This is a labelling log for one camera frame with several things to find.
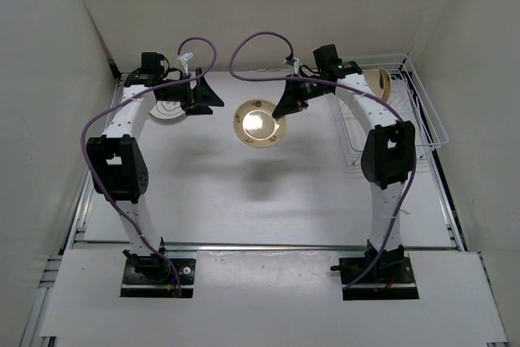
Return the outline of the white green-rimmed plate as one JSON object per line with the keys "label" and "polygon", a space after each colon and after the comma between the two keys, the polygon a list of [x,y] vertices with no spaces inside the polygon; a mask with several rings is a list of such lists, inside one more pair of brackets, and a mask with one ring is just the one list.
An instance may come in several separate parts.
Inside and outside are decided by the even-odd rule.
{"label": "white green-rimmed plate", "polygon": [[149,116],[161,124],[175,124],[184,120],[186,113],[179,102],[157,101]]}

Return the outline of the cream plate with dark mark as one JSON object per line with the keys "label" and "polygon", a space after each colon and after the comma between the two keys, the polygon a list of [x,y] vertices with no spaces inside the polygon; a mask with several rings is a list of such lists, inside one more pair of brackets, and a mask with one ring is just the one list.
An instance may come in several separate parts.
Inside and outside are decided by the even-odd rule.
{"label": "cream plate with dark mark", "polygon": [[236,136],[246,145],[265,149],[280,143],[286,134],[286,119],[273,116],[275,104],[253,99],[241,104],[233,116]]}

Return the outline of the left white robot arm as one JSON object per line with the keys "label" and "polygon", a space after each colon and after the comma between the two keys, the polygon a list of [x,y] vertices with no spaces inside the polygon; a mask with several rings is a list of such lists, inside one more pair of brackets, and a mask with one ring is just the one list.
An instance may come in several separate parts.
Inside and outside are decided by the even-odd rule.
{"label": "left white robot arm", "polygon": [[141,67],[127,75],[121,104],[106,130],[86,142],[94,187],[115,208],[128,236],[130,247],[124,255],[153,282],[165,280],[171,264],[145,200],[150,176],[138,144],[145,122],[159,102],[177,103],[187,116],[212,115],[215,107],[224,105],[201,68],[189,72],[192,57],[180,56],[180,77],[170,80],[172,69],[164,56],[142,53]]}

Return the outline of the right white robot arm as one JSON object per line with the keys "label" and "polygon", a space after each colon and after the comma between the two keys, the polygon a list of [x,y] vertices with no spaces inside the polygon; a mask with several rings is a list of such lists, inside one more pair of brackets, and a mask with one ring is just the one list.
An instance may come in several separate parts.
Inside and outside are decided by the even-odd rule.
{"label": "right white robot arm", "polygon": [[390,253],[402,249],[399,213],[415,168],[415,127],[378,93],[354,61],[343,62],[333,44],[313,52],[317,74],[289,77],[275,107],[275,119],[303,111],[308,101],[333,93],[350,109],[366,134],[361,169],[370,184],[372,220],[368,246]]}

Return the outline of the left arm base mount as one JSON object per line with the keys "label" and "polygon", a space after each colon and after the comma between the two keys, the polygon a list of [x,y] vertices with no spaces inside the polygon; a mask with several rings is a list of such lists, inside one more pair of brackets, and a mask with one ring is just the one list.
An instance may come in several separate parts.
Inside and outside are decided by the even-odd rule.
{"label": "left arm base mount", "polygon": [[170,258],[171,265],[156,255],[126,257],[119,295],[139,298],[192,298],[196,275],[195,258]]}

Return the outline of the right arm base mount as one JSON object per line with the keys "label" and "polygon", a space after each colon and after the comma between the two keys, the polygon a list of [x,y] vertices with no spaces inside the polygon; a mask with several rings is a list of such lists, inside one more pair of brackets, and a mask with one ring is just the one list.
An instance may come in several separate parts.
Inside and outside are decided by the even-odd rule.
{"label": "right arm base mount", "polygon": [[[330,271],[340,275],[343,286],[366,269],[364,258],[340,258]],[[419,299],[414,270],[409,257],[394,266],[374,267],[352,287],[343,290],[344,301],[396,301]]]}

